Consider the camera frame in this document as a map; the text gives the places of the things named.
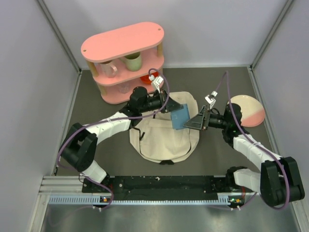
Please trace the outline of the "cream canvas backpack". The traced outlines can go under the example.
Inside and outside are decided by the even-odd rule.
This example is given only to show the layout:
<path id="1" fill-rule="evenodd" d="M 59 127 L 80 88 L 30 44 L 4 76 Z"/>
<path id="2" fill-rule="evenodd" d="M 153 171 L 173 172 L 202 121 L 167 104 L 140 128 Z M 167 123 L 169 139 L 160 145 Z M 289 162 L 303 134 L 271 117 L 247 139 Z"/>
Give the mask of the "cream canvas backpack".
<path id="1" fill-rule="evenodd" d="M 199 142 L 199 131 L 172 128 L 170 113 L 158 113 L 142 121 L 129 131 L 135 150 L 146 160 L 174 163 L 186 160 Z"/>

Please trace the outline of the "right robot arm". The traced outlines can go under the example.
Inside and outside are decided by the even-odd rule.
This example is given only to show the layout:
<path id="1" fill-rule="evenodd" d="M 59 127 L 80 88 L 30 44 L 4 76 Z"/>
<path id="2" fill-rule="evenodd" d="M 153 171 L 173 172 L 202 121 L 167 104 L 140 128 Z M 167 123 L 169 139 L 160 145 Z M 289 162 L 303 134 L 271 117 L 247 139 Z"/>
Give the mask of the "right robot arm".
<path id="1" fill-rule="evenodd" d="M 197 115 L 185 122 L 184 127 L 199 131 L 209 127 L 221 129 L 224 141 L 258 168 L 258 172 L 243 166 L 228 169 L 225 185 L 230 191 L 246 187 L 275 209 L 304 199 L 305 190 L 296 160 L 265 148 L 244 129 L 241 118 L 241 107 L 235 103 L 228 103 L 223 115 L 203 106 Z"/>

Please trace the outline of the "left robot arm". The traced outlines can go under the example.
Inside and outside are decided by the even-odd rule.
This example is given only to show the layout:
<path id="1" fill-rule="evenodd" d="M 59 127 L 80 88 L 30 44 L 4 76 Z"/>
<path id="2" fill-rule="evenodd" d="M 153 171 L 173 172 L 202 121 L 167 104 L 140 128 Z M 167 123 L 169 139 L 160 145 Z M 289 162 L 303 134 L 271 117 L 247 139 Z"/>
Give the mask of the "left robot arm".
<path id="1" fill-rule="evenodd" d="M 58 156 L 72 168 L 93 182 L 98 191 L 109 187 L 108 174 L 94 160 L 97 145 L 113 135 L 137 126 L 143 118 L 157 113 L 170 113 L 183 109 L 165 90 L 156 90 L 153 95 L 146 88 L 136 87 L 128 103 L 114 115 L 99 122 L 74 124 L 59 149 Z"/>

